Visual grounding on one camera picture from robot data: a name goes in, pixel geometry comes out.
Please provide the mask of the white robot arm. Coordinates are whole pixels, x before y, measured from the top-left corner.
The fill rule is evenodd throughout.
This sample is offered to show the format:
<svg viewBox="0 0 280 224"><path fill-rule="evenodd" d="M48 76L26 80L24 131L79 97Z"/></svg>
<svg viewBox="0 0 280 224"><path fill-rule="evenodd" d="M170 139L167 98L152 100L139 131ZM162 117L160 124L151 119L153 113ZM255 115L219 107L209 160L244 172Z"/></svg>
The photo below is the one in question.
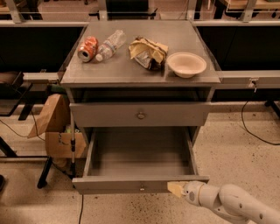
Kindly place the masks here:
<svg viewBox="0 0 280 224"><path fill-rule="evenodd" d="M280 213L237 185L220 187L200 181L171 181L167 189L189 204L204 207L232 224L280 224Z"/></svg>

